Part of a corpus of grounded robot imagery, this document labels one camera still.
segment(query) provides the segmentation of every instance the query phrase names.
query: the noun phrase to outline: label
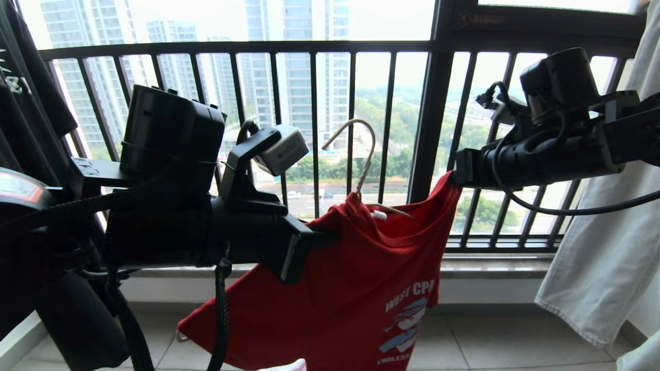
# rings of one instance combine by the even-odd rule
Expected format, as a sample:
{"label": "label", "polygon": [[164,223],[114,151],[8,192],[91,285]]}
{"label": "label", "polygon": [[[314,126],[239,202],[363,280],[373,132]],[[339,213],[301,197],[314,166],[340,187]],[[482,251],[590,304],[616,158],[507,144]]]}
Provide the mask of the label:
{"label": "label", "polygon": [[35,203],[44,189],[31,180],[10,172],[0,172],[0,196]]}

